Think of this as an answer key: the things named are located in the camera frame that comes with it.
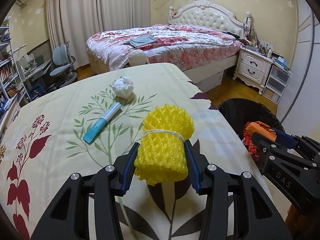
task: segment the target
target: bed sheet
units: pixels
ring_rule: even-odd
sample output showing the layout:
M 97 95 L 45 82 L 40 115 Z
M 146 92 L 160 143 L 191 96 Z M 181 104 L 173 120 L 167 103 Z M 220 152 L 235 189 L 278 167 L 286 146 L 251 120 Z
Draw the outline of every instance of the bed sheet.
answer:
M 180 70 L 207 65 L 236 54 L 241 46 L 231 35 L 198 26 L 154 25 L 97 33 L 87 41 L 90 53 L 109 66 L 110 71 L 123 68 L 133 48 L 126 41 L 151 34 L 157 43 L 138 47 L 147 54 L 150 63 L 167 62 Z
M 110 88 L 126 75 L 135 83 L 128 100 Z M 114 102 L 124 107 L 92 144 L 81 138 Z M 125 68 L 97 75 L 45 95 L 24 106 L 0 146 L 0 204 L 24 239 L 74 172 L 94 174 L 129 151 L 143 136 L 142 120 L 156 106 L 177 104 L 193 118 L 195 152 L 226 172 L 251 172 L 268 188 L 238 136 L 205 95 L 176 66 L 168 63 Z M 130 190 L 116 197 L 124 239 L 198 239 L 206 203 L 190 180 L 147 186 L 133 177 Z M 94 199 L 89 203 L 90 239 Z M 229 212 L 229 221 L 233 212 Z M 228 235 L 233 224 L 229 223 Z

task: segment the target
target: wooden floor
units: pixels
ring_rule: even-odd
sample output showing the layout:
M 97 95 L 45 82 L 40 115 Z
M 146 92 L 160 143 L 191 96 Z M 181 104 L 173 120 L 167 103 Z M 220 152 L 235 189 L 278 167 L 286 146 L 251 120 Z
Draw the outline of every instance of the wooden floor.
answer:
M 79 80 L 83 80 L 95 75 L 91 70 L 90 65 L 78 68 L 77 74 Z M 232 80 L 231 77 L 225 76 L 222 79 L 221 85 L 210 90 L 206 93 L 206 95 L 215 106 L 218 106 L 223 101 L 229 98 L 246 98 L 257 103 L 262 103 L 267 108 L 269 108 L 273 114 L 276 114 L 277 112 L 276 104 L 272 103 L 264 96 L 260 96 L 258 93 L 258 89 L 247 86 L 239 78 L 237 78 L 236 80 Z

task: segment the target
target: yellow foam net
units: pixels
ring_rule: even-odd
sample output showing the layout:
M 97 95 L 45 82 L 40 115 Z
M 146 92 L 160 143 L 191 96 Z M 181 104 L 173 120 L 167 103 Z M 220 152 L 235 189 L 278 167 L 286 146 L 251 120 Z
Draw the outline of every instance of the yellow foam net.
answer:
M 148 113 L 142 129 L 173 131 L 184 139 L 190 139 L 195 131 L 190 115 L 183 108 L 168 104 Z M 134 174 L 149 185 L 185 179 L 188 168 L 182 139 L 167 132 L 147 134 L 141 139 L 134 166 Z

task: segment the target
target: red fringed object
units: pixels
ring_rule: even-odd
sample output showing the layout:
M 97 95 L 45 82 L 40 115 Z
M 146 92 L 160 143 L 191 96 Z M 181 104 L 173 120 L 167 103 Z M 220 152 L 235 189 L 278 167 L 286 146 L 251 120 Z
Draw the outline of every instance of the red fringed object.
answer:
M 252 143 L 251 140 L 251 135 L 250 133 L 248 133 L 246 131 L 248 125 L 251 122 L 247 122 L 244 126 L 244 130 L 243 130 L 243 144 L 247 147 L 248 152 L 250 154 L 250 156 L 252 157 L 252 159 L 254 160 L 254 162 L 258 162 L 260 160 L 259 155 L 257 154 L 257 147 Z

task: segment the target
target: bottle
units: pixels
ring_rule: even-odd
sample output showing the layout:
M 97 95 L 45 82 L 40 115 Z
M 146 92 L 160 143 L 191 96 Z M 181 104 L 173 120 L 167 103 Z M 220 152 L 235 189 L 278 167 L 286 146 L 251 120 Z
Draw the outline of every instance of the bottle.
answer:
M 270 57 L 270 58 L 271 58 L 271 55 L 272 55 L 272 50 L 269 49 L 269 51 L 268 51 L 268 56 L 267 56 L 267 57 Z

